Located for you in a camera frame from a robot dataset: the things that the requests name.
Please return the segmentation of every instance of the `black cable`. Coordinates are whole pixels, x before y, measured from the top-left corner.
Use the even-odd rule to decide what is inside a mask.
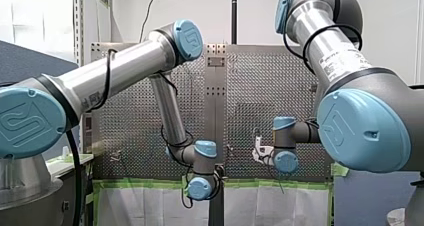
[[[80,163],[78,147],[75,142],[72,130],[66,132],[66,136],[68,137],[75,168],[75,212],[73,225],[79,226],[82,213],[82,167]]]
[[[410,85],[409,86],[410,89],[424,89],[424,85],[422,84],[418,84],[418,85]]]
[[[144,26],[146,26],[147,20],[149,19],[150,8],[152,7],[153,1],[154,0],[150,0],[150,2],[149,2],[149,6],[147,7],[146,18],[144,19],[143,26],[141,26],[141,33],[140,33],[140,40],[139,40],[140,43],[141,43],[141,40],[143,40]]]
[[[110,61],[111,61],[112,53],[117,53],[117,52],[118,51],[116,51],[115,49],[109,49],[107,51],[107,57],[106,57],[106,78],[105,78],[105,86],[104,86],[104,90],[103,90],[102,99],[91,110],[99,109],[99,108],[103,107],[103,105],[106,103],[106,100],[107,100],[107,98],[109,96],[109,91],[110,91],[110,78],[111,78],[110,77],[110,73],[111,73]]]
[[[158,74],[166,81],[167,84],[171,85],[171,87],[174,88],[175,94],[178,95],[178,89],[175,86],[175,84],[173,84],[171,81],[169,81],[169,79],[167,77],[165,77],[165,75],[163,75],[162,72],[158,72]]]
[[[308,63],[308,59],[306,58],[306,51],[309,48],[309,45],[312,43],[312,41],[321,33],[332,29],[332,28],[346,28],[351,30],[353,33],[356,34],[356,36],[358,37],[358,42],[359,42],[359,47],[358,50],[362,49],[362,36],[361,33],[353,26],[350,26],[348,24],[333,24],[333,25],[329,25],[323,28],[318,29],[317,31],[315,31],[309,38],[308,40],[306,40],[305,45],[303,46],[303,53],[302,53],[302,59],[303,59],[303,63],[305,64],[305,66],[308,68],[308,70],[315,75],[314,70],[312,69],[312,67],[309,65]]]
[[[191,209],[191,208],[193,208],[193,199],[192,198],[190,198],[190,196],[187,196],[187,198],[190,200],[189,202],[190,202],[190,205],[186,205],[186,203],[185,203],[185,201],[184,201],[184,190],[186,190],[187,188],[188,188],[188,184],[189,184],[189,180],[188,180],[188,174],[190,173],[190,169],[191,169],[191,166],[190,167],[187,167],[187,172],[186,172],[186,175],[185,175],[185,179],[186,179],[186,186],[184,187],[184,188],[182,188],[181,187],[181,202],[182,202],[182,204],[183,204],[183,206],[186,208],[186,209]]]
[[[162,137],[163,141],[165,141],[165,143],[171,147],[188,147],[190,145],[193,144],[194,142],[194,137],[193,134],[191,134],[188,130],[186,130],[186,134],[188,134],[188,138],[186,138],[184,141],[182,141],[181,143],[177,143],[177,144],[171,144],[170,142],[168,142],[168,139],[165,137],[165,133],[164,131],[164,126],[162,124],[161,128],[160,128],[160,136]]]
[[[0,83],[0,88],[9,87],[9,86],[12,86],[12,85],[14,85],[16,83],[17,82],[4,82],[4,83]]]

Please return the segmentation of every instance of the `silver arm segment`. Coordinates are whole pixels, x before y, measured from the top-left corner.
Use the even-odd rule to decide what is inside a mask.
[[[167,153],[172,159],[193,166],[194,178],[190,181],[187,190],[192,199],[204,200],[216,190],[217,186],[215,178],[216,145],[209,141],[194,143],[193,139],[186,134],[177,95],[170,84],[170,73],[168,71],[162,75],[154,74],[149,77],[159,106],[163,129],[166,132],[166,141],[169,144]]]
[[[176,53],[178,54],[174,52],[171,42],[163,33],[152,31],[143,43],[114,54],[110,62],[108,97],[116,95],[155,72],[174,68],[179,63],[176,61]],[[102,99],[106,69],[106,58],[104,58],[58,77],[48,75],[42,77],[63,94],[75,116],[79,118]],[[45,85],[40,85],[34,79],[23,81],[17,86],[45,88]]]

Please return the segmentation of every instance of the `perforated metal panel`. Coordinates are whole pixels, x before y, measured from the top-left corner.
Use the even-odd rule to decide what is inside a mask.
[[[104,57],[111,47],[121,50],[130,45],[94,44],[92,58]],[[225,112],[224,133],[217,137],[223,138],[228,176],[269,178],[268,169],[253,160],[253,130],[261,131],[263,144],[272,145],[275,116],[308,118],[313,107],[311,88],[316,84],[315,78],[300,60],[279,46],[227,45],[225,52],[220,52],[225,57],[224,66],[216,66],[227,67],[224,73],[211,70],[213,65],[208,61],[210,52],[206,47],[205,53],[199,60],[186,63],[172,73],[186,128],[195,138],[211,135],[205,132],[205,128],[215,122],[206,122],[212,117],[208,117],[211,112],[205,112],[205,108],[210,110],[205,102],[210,101],[212,93],[221,92],[220,97],[225,93],[225,102],[216,103],[216,107],[221,108],[215,108],[215,111]],[[213,79],[211,73],[214,73],[213,77],[224,78]],[[212,85],[220,87],[220,91],[217,88],[212,90],[211,81],[215,82]],[[160,127],[159,111],[147,79],[109,99],[102,110],[93,114],[94,151],[102,151],[96,158],[95,177],[179,178],[184,169],[171,162],[164,153]],[[227,146],[233,148],[231,153]],[[331,180],[331,160],[321,145],[300,144],[298,154],[300,170],[291,179]]]
[[[132,44],[93,44],[93,60],[103,58],[109,48],[122,50]],[[178,88],[178,100],[184,126],[195,138],[204,134],[204,58],[174,69],[172,80]],[[177,179],[184,168],[165,154],[160,136],[161,118],[148,79],[110,98],[99,112],[93,113],[96,178]]]
[[[268,178],[267,167],[252,160],[254,130],[263,145],[272,145],[272,122],[276,116],[310,117],[315,77],[302,62],[282,47],[227,47],[227,123],[224,142],[227,173],[237,178]],[[326,181],[330,159],[320,144],[298,144],[299,171],[290,178]]]

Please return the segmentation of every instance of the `blue joint cover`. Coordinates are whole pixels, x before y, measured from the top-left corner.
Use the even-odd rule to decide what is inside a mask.
[[[209,197],[212,192],[212,187],[208,180],[200,177],[195,177],[188,184],[188,195],[196,201],[202,201]]]
[[[294,125],[295,123],[295,117],[275,117],[273,123],[273,130],[285,129]]]
[[[51,148],[65,132],[66,115],[37,89],[0,89],[0,158],[28,158]]]
[[[299,167],[299,161],[294,153],[289,151],[282,151],[275,155],[274,165],[278,172],[292,174],[297,171]]]
[[[409,160],[411,142],[401,118],[365,91],[339,89],[328,94],[319,106],[318,124],[327,152],[348,168],[388,173]]]
[[[187,61],[200,57],[203,51],[203,40],[199,29],[189,20],[178,20],[174,23],[175,44],[181,56]]]
[[[212,141],[198,140],[194,145],[194,149],[199,154],[207,158],[216,158],[216,144]]]
[[[285,31],[287,1],[288,0],[278,0],[277,12],[275,14],[275,32],[278,34],[283,34]]]

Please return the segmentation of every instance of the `metal stand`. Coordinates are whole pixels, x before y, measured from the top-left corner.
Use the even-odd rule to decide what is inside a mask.
[[[215,165],[215,170],[220,178],[225,177],[225,169],[222,164]],[[219,186],[219,193],[209,201],[209,226],[224,225],[224,182]]]
[[[24,203],[13,202],[0,206],[2,226],[60,226],[69,203],[64,200],[62,181],[52,182],[48,192]]]

